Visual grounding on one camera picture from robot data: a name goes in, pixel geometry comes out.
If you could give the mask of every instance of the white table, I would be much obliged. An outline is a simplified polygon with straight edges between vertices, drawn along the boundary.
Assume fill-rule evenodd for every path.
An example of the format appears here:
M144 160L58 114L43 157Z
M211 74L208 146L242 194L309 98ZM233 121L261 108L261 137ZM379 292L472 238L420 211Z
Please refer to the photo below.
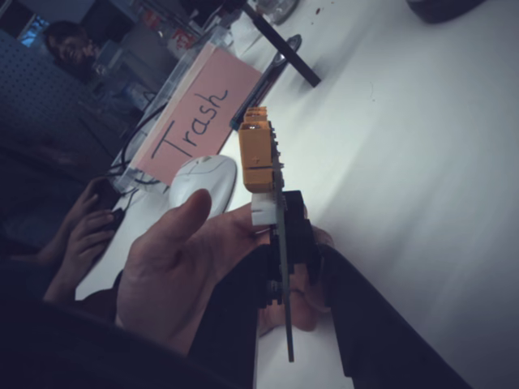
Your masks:
M289 66L264 102L286 189L475 388L519 386L517 18L513 0L437 26L404 0L302 0L278 30L302 34L323 82L312 89ZM243 60L264 69L273 54L262 38ZM239 160L236 134L222 154ZM80 297L112 284L166 210L152 197L128 212ZM249 199L238 179L231 208ZM283 335L259 343L259 388L352 387L329 321L296 331L293 365Z

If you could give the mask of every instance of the man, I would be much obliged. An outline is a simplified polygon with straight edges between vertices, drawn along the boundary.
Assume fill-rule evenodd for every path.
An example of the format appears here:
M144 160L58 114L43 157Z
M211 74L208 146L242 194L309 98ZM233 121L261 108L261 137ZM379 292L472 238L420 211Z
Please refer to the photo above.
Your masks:
M88 37L79 24L62 21L51 24L43 32L45 45L60 63L91 66L99 54L99 46Z

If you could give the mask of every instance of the plastic container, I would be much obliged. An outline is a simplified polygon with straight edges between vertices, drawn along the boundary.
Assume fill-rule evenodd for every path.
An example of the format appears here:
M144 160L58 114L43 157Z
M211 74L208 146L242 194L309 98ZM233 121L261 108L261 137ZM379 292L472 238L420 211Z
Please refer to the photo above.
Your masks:
M187 53L182 56L153 102L146 109L146 112L144 113L143 119L140 121L139 126L141 123L147 120L149 115L155 113L162 105L169 102L171 97L177 91L178 85L181 83L182 79L197 59L200 51L202 51L202 48L207 43L229 51L226 44L226 36L228 33L228 30L225 28L215 28L212 34L208 34L206 37L200 39L191 49L187 51ZM143 126L143 128L132 139L130 139L125 153L126 161L129 161L134 157L147 136L153 132L155 129L155 123L157 123L160 116L160 113L157 114L149 123L147 123L146 126ZM113 163L113 166L121 164L121 161L121 153L119 153L118 157ZM131 166L126 169L122 176L114 179L114 185L121 192L127 192L131 188L140 188L146 191L164 193L164 191L168 188L168 186L163 182L158 182L154 179L154 177L146 174L145 172L142 172L139 169L132 168Z

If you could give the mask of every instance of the cable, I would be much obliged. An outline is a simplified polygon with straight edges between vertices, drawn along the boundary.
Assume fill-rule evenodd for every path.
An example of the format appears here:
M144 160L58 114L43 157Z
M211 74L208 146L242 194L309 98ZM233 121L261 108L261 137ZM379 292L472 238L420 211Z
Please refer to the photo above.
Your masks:
M124 208L124 212L126 212L128 210L128 208L131 205L131 200L133 199L133 196L135 196L135 193L137 193L138 191L139 191L138 189L134 189L134 190L130 190L130 192L128 192L128 193L131 193L131 194L130 194L130 199L128 200L127 207Z
M159 113L161 113L165 107L168 105L168 103L165 103L163 104L162 106L160 106L159 108L155 109L155 111L152 112L152 114L150 114L147 118L145 118L143 120L142 123L140 123L134 130L133 132L130 134L130 137L127 139L127 141L124 143L124 146L122 146L122 150L121 150L121 166L124 166L124 168L126 168L129 164L130 164L130 161L127 161L127 158L126 158L126 154L127 154L127 149L128 149L128 146L130 145L130 142L131 140L139 133L139 131L141 131L143 129L144 126L146 126L156 115L158 115Z
M133 181L137 182L140 185L156 185L160 182L159 180L142 181L138 180L137 178Z

